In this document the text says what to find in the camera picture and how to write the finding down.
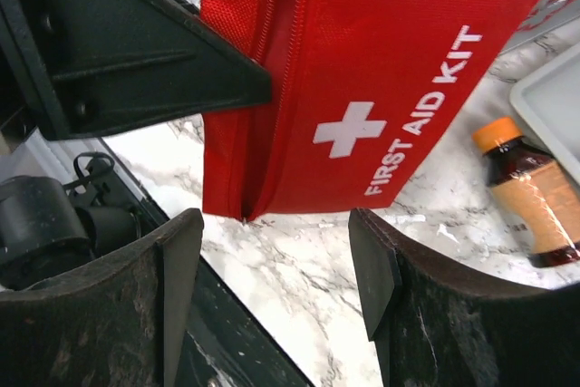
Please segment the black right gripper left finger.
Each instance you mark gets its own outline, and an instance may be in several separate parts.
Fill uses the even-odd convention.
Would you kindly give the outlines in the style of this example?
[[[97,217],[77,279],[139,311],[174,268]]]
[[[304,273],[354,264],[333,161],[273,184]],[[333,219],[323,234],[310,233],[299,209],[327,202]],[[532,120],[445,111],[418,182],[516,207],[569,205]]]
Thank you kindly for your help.
[[[174,385],[203,227],[189,208],[85,266],[3,292],[2,385]]]

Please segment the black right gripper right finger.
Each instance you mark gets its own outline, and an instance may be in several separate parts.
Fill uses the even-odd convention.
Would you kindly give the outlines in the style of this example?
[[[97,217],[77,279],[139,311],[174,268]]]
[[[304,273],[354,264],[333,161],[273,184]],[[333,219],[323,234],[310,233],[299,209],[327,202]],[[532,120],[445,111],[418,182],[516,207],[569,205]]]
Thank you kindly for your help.
[[[386,386],[576,386],[579,287],[482,273],[368,209],[348,222],[368,338]]]

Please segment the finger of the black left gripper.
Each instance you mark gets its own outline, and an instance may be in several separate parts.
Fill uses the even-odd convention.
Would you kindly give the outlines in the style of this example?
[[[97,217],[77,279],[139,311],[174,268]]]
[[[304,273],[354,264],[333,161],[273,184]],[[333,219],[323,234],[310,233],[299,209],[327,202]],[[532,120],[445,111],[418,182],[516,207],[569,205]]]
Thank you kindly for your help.
[[[1,132],[77,140],[269,102],[187,0],[1,0]]]

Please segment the red first aid kit pouch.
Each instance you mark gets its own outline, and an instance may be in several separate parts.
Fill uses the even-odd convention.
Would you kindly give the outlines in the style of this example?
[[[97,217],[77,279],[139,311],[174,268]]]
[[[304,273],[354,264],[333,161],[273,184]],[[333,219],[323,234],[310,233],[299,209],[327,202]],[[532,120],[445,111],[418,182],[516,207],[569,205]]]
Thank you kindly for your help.
[[[204,116],[204,211],[390,205],[538,1],[201,0],[272,83]]]

